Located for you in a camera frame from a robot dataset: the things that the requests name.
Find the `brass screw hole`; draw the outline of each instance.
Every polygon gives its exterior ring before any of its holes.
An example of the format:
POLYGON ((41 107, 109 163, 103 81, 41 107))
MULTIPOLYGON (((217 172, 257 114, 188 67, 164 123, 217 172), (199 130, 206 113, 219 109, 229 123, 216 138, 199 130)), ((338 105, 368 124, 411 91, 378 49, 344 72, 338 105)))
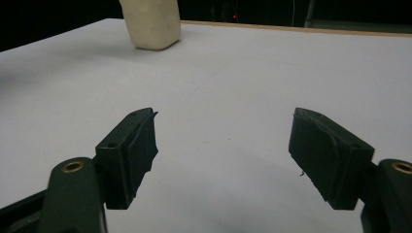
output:
POLYGON ((66 164, 61 170, 64 173, 74 173, 74 172, 81 170, 83 167, 85 167, 85 164, 83 163, 83 161, 75 161, 75 162, 66 164))
POLYGON ((395 162, 392 166, 401 173, 412 175, 412 165, 402 162, 395 162))

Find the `white table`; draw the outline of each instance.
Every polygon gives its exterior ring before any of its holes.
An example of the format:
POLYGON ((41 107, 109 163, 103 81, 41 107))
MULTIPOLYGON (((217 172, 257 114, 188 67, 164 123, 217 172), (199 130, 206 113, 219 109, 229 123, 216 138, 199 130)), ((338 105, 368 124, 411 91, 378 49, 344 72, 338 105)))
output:
POLYGON ((94 156, 126 114, 153 107, 159 154, 110 232, 361 232, 288 153, 295 107, 411 161, 412 39, 183 24, 135 50, 106 19, 0 53, 0 207, 94 156))

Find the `white tabletop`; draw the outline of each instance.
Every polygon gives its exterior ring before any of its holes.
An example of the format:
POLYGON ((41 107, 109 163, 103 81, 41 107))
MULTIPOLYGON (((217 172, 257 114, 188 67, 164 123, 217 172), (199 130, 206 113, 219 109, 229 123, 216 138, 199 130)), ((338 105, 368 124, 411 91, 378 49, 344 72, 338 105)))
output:
POLYGON ((361 232, 288 153, 295 107, 411 161, 412 39, 183 24, 164 51, 106 19, 0 53, 0 207, 153 107, 159 154, 110 232, 361 232))

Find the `dark background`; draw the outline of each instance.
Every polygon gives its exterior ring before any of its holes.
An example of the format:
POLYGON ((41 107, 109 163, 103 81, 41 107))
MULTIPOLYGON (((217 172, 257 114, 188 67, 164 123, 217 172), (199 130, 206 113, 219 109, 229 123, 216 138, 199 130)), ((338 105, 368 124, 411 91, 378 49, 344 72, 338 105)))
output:
MULTIPOLYGON (((292 25, 292 0, 178 0, 181 19, 292 25)), ((303 26, 309 0, 294 0, 293 26, 303 26)), ((412 25, 410 0, 317 0, 314 18, 412 25)), ((118 0, 3 0, 0 51, 113 17, 118 0)))

